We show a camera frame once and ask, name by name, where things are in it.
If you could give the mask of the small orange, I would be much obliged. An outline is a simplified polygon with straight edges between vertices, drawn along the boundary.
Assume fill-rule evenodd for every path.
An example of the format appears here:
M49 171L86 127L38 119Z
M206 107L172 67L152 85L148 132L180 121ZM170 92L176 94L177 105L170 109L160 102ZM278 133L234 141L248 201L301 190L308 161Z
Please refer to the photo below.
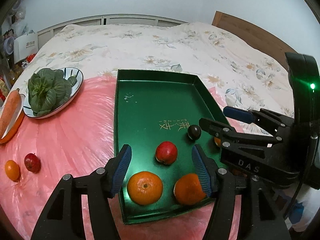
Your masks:
M214 142L217 145L217 147L221 147L221 139L214 137Z
M5 163L5 174L12 181L17 181L20 178L20 167L13 161L9 160Z

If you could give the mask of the dark purple plum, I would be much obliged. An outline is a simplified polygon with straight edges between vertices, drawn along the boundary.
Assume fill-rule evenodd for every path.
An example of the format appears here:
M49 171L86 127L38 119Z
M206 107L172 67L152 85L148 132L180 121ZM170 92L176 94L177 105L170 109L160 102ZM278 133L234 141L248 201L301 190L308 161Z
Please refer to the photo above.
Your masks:
M187 130L188 137L195 141L200 139L202 130L198 125L190 125Z

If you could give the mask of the large orange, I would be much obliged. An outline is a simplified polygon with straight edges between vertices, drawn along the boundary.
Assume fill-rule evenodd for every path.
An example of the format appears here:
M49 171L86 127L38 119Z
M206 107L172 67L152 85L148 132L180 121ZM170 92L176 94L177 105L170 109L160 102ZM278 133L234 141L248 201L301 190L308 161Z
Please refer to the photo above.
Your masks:
M133 202L147 206L161 198L163 183L156 174L142 171L130 177L127 184L127 192Z
M181 205L195 205L207 197L195 173L186 174L176 181L174 196Z

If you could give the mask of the floral bed quilt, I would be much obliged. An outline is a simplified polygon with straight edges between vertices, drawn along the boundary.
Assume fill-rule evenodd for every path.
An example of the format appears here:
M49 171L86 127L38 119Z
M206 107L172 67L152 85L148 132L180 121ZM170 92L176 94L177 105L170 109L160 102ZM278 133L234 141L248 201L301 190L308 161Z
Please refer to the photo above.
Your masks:
M205 23L174 27L70 24L36 54L14 84L21 93L34 72L75 67L86 79L114 82L120 69L197 75L220 107L269 109L293 117L287 71L234 34Z

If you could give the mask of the green tray box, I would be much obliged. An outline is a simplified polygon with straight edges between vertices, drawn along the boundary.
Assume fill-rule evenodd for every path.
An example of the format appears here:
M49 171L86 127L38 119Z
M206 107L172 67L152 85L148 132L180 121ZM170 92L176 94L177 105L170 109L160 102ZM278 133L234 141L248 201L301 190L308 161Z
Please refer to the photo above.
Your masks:
M223 112L196 75L159 70L121 69L117 74L114 107L114 152L123 145L132 149L132 159L124 182L141 171L156 174L163 182L161 198L153 204L134 203L122 187L119 202L125 224L170 218L210 203L206 198L195 205L181 205L174 196L174 185L183 175L195 171L191 159L193 142L187 135L190 125L201 118L226 123ZM176 145L178 154L171 165L155 158L164 141Z

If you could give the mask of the pink plastic sheet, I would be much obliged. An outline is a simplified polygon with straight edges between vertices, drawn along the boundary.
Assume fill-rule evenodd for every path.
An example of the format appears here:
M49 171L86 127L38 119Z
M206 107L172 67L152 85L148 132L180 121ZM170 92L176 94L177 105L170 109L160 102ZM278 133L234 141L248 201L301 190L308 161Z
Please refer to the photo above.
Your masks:
M29 239L49 196L64 174L85 176L113 157L116 78L87 79L75 99L46 119L24 118L15 136L1 145L1 164L15 161L19 181L1 172L1 219L8 218L18 237ZM38 173L24 165L27 154L41 161Z

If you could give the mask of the wooden headboard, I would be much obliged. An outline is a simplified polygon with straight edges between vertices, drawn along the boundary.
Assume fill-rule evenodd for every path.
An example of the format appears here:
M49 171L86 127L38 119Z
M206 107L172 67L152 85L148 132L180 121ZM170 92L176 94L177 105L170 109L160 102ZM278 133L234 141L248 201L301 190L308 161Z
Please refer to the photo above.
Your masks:
M254 49L275 59L288 71L285 53L296 51L265 29L220 11L215 12L212 25L241 38Z

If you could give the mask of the orange rimmed white plate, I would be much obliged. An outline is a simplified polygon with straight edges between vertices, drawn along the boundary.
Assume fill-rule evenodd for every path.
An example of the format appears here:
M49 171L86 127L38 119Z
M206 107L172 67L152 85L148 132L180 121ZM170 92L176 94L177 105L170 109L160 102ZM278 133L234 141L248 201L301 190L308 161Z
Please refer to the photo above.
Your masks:
M25 113L23 111L23 103L25 100L25 95L20 94L20 97L21 97L21 103L17 107L15 113L13 114L12 120L10 121L10 124L5 130L3 137L1 138L1 144L7 143L9 140L11 140L14 137L14 135L17 133L23 121L23 118L25 116Z

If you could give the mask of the carrot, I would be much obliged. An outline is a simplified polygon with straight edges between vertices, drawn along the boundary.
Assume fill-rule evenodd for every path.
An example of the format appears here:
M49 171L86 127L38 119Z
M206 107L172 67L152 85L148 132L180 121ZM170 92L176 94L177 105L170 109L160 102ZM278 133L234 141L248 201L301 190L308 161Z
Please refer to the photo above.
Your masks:
M20 89L13 90L7 97L7 102L1 113L1 138L3 137L7 127L9 126L13 114L21 103Z

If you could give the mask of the red yellow rice bag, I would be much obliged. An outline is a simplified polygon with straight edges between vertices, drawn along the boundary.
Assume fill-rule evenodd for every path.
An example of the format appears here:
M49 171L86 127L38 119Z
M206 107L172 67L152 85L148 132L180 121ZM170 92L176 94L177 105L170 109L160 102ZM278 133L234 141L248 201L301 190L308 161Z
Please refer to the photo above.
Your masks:
M5 84L2 77L0 77L0 98L3 102L5 102L8 94L9 94L9 89L7 88L7 85Z

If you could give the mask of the yellow oil bottle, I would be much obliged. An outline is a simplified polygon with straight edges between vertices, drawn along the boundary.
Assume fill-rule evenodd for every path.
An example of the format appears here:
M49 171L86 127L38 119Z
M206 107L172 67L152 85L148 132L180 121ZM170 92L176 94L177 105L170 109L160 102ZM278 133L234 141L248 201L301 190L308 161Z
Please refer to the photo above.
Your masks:
M15 64L11 69L10 69L10 72L9 72L9 81L10 81L10 84L13 86L14 83L16 82L16 80L19 78L19 76L23 73L23 68L18 65L18 64Z

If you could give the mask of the red plastic bag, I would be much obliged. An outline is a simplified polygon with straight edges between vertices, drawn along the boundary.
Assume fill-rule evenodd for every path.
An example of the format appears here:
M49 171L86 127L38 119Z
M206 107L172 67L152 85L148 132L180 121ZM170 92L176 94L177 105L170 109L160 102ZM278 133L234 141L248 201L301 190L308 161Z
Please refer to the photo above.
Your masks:
M27 61L28 63L30 63L35 56L36 56L36 54L31 54L31 55L29 55L29 56L26 58L26 61Z

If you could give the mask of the small white fan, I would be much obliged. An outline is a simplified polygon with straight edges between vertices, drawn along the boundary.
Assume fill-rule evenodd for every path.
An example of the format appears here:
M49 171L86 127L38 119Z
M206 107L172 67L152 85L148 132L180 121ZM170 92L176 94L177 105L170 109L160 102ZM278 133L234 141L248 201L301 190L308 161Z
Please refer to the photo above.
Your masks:
M11 55L14 52L14 42L15 42L15 38L12 36L4 40L3 49L7 55Z

